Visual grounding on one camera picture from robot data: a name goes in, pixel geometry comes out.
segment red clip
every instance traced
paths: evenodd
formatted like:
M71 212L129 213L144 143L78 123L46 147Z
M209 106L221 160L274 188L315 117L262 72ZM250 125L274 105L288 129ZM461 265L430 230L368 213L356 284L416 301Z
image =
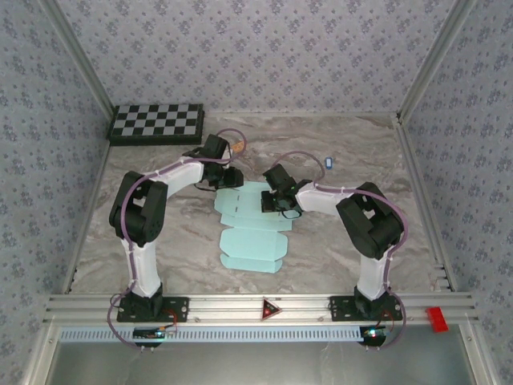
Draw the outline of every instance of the red clip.
M439 307L430 307L426 312L435 333L442 333L443 331L449 330L446 319L443 317L442 309Z

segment gray marble surface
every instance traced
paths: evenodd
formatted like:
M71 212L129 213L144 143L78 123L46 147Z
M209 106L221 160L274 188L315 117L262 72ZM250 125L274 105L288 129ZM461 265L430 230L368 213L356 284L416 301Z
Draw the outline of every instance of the gray marble surface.
M434 284L432 258L402 155L390 122L341 117L210 118L204 137L222 128L238 128L248 137L248 150L236 161L246 180L261 174L284 152L300 149L334 166L323 184L358 186L373 181L406 214L410 239L397 252L390 273L395 290L429 291ZM238 138L227 133L227 139ZM125 172L149 172L174 162L191 146L112 148L81 252L73 293L114 293L128 283L123 247L108 224L115 194ZM300 180L318 175L318 166L303 156L282 164ZM328 293L350 292L359 275L359 254L339 218L306 213L294 221L289 251L276 274L225 269L220 262L220 234L226 226L214 210L214 192L192 186L174 195L166 208L158 238L157 260L168 293Z

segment checkerboard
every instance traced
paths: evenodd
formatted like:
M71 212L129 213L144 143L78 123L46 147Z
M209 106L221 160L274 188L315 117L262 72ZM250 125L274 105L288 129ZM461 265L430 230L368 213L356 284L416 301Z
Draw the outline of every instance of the checkerboard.
M109 129L112 146L200 144L203 104L118 106Z

